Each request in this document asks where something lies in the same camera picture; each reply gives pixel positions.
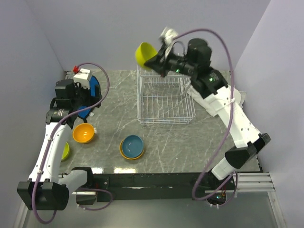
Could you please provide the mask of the blue shallow bowl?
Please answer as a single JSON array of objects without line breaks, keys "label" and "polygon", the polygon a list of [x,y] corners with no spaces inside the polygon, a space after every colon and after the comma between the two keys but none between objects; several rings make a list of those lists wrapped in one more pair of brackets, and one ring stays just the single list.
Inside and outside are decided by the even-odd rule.
[{"label": "blue shallow bowl", "polygon": [[131,158],[138,156],[144,149],[144,142],[140,136],[129,135],[122,144],[123,153]]}]

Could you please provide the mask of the green shallow bowl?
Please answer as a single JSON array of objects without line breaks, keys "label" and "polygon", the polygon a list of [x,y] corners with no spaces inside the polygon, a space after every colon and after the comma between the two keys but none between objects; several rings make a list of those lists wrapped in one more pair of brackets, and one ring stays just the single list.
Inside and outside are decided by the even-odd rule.
[{"label": "green shallow bowl", "polygon": [[142,42],[135,51],[137,65],[145,70],[150,70],[144,65],[146,61],[157,55],[156,49],[148,42]]}]

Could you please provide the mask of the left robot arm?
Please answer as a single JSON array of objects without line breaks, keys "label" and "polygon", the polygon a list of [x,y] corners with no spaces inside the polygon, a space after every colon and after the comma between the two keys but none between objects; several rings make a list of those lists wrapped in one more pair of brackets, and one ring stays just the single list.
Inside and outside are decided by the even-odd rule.
[{"label": "left robot arm", "polygon": [[46,114],[44,141],[36,165],[27,181],[18,183],[17,193],[29,210],[63,210],[69,195],[82,188],[91,190],[95,179],[90,167],[76,167],[59,180],[59,166],[64,146],[68,141],[77,115],[70,113],[91,108],[102,99],[99,82],[90,83],[89,89],[72,79],[56,82],[56,96]]}]

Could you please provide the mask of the white wire dish rack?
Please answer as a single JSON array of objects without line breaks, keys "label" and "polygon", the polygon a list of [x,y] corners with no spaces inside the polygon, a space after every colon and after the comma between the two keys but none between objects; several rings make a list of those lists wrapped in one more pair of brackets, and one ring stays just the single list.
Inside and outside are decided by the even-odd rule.
[{"label": "white wire dish rack", "polygon": [[142,125],[188,124],[195,117],[190,79],[176,72],[163,78],[137,67],[137,119]]}]

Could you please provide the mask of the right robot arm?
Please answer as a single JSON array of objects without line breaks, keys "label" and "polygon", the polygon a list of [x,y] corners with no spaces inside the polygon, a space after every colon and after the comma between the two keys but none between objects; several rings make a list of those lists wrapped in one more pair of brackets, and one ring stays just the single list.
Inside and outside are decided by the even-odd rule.
[{"label": "right robot arm", "polygon": [[228,150],[224,158],[209,171],[208,184],[219,189],[225,178],[240,169],[247,161],[256,156],[271,140],[267,133],[261,133],[247,118],[240,105],[232,97],[232,84],[223,75],[211,67],[211,48],[200,38],[188,42],[187,53],[183,56],[167,51],[162,45],[159,51],[143,42],[135,52],[135,58],[141,67],[166,77],[172,71],[190,77],[190,84],[200,97],[207,102],[227,127],[234,147]]}]

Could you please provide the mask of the orange shallow bowl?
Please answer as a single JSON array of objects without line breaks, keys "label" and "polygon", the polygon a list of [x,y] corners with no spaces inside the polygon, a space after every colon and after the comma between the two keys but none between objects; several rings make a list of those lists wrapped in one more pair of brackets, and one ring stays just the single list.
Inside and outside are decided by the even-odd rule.
[{"label": "orange shallow bowl", "polygon": [[126,155],[123,153],[123,150],[122,150],[122,144],[123,144],[123,142],[124,142],[124,140],[122,140],[122,141],[120,142],[119,151],[120,151],[120,154],[121,154],[125,159],[127,159],[127,160],[137,160],[137,159],[139,159],[139,158],[144,154],[145,148],[142,150],[142,152],[141,152],[138,156],[136,156],[136,157],[134,157],[134,158],[131,158],[131,157],[126,156]]}]

